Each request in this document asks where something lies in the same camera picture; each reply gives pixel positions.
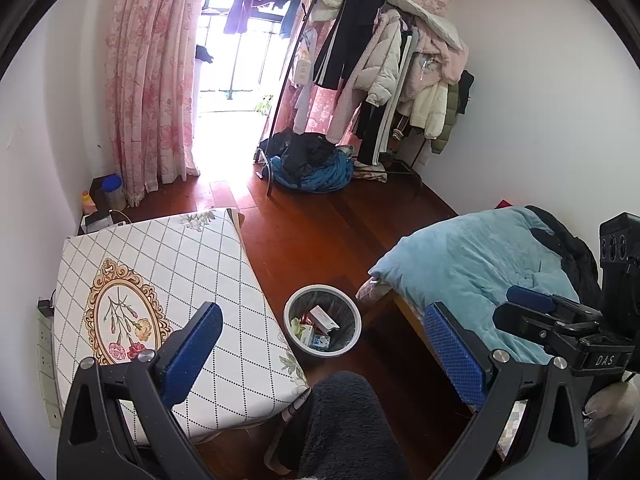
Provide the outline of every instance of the wooden bed edge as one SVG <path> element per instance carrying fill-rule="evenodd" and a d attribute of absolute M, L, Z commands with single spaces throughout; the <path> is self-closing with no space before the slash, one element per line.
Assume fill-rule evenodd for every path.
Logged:
<path fill-rule="evenodd" d="M 371 327 L 375 323 L 376 319 L 384 312 L 388 312 L 393 305 L 395 305 L 396 308 L 402 313 L 404 318 L 408 321 L 411 328 L 414 329 L 414 332 L 427 347 L 434 359 L 436 359 L 438 364 L 442 366 L 438 355 L 436 354 L 433 346 L 427 338 L 426 333 L 424 332 L 424 327 L 420 323 L 420 320 L 414 314 L 414 311 L 411 309 L 405 298 L 403 298 L 402 295 L 393 288 L 382 298 L 380 298 L 380 300 L 372 304 L 367 313 L 362 316 L 362 328 L 366 330 L 367 328 Z"/>

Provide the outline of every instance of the trash can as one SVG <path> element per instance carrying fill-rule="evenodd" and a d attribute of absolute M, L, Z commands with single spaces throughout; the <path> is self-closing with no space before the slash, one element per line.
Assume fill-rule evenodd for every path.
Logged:
<path fill-rule="evenodd" d="M 291 320 L 300 318 L 319 305 L 340 327 L 333 334 L 328 351 L 310 348 L 300 342 L 292 328 Z M 358 342 L 362 331 L 362 318 L 356 304 L 343 291 L 328 285 L 304 286 L 293 294 L 284 307 L 284 326 L 293 344 L 315 357 L 338 357 L 347 353 Z"/>

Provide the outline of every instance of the screw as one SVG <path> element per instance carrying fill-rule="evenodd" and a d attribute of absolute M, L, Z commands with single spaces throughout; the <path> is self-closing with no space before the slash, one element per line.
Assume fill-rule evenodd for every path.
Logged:
<path fill-rule="evenodd" d="M 138 354 L 138 361 L 142 361 L 143 363 L 148 363 L 154 357 L 156 357 L 156 351 L 152 350 L 151 348 L 146 348 L 140 351 L 140 353 Z"/>
<path fill-rule="evenodd" d="M 564 357 L 554 357 L 554 366 L 564 370 L 567 367 L 566 359 Z"/>
<path fill-rule="evenodd" d="M 509 352 L 507 352 L 506 350 L 496 350 L 496 351 L 494 351 L 494 359 L 496 361 L 498 361 L 499 363 L 505 363 L 510 358 L 511 358 L 511 356 L 509 355 Z"/>
<path fill-rule="evenodd" d="M 80 367 L 82 368 L 82 370 L 88 370 L 94 365 L 94 363 L 95 359 L 93 357 L 85 357 L 84 359 L 82 359 L 82 361 L 80 361 Z"/>

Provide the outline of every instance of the pile of clothes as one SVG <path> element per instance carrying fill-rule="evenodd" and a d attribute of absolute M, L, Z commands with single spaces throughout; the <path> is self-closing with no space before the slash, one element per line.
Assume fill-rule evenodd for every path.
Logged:
<path fill-rule="evenodd" d="M 264 139 L 260 149 L 270 160 L 273 177 L 291 189 L 329 193 L 345 187 L 353 176 L 353 149 L 335 146 L 323 134 L 287 129 Z"/>

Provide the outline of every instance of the black blanket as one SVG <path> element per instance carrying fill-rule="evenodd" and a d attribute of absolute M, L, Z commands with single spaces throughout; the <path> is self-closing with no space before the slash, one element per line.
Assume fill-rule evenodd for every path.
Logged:
<path fill-rule="evenodd" d="M 260 143 L 260 148 L 267 150 L 267 139 Z M 305 173 L 323 167 L 334 151 L 335 145 L 323 134 L 295 134 L 287 128 L 273 134 L 264 154 L 269 158 L 279 156 L 284 170 L 293 178 L 300 179 Z"/>
<path fill-rule="evenodd" d="M 531 230 L 537 241 L 562 258 L 562 270 L 574 286 L 580 303 L 591 308 L 599 308 L 601 290 L 598 283 L 598 264 L 587 244 L 573 236 L 551 213 L 532 205 L 528 205 L 527 209 L 538 215 L 554 232 L 551 235 L 542 229 Z"/>

